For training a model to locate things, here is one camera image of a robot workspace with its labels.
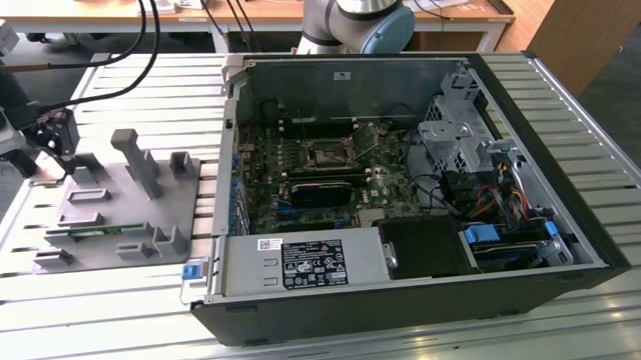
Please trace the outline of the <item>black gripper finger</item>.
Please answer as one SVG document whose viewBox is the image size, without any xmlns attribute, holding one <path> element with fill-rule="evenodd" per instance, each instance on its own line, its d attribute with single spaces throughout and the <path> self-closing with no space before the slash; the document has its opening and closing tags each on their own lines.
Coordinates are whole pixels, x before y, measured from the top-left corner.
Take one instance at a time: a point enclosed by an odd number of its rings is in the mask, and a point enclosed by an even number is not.
<svg viewBox="0 0 641 360">
<path fill-rule="evenodd" d="M 53 117 L 53 133 L 58 157 L 69 161 L 74 156 L 80 136 L 74 120 L 74 113 L 69 109 L 60 109 Z"/>
<path fill-rule="evenodd" d="M 58 131 L 50 124 L 41 124 L 37 130 L 37 145 L 41 150 L 53 158 L 58 166 L 64 165 L 62 161 L 62 140 Z"/>
</svg>

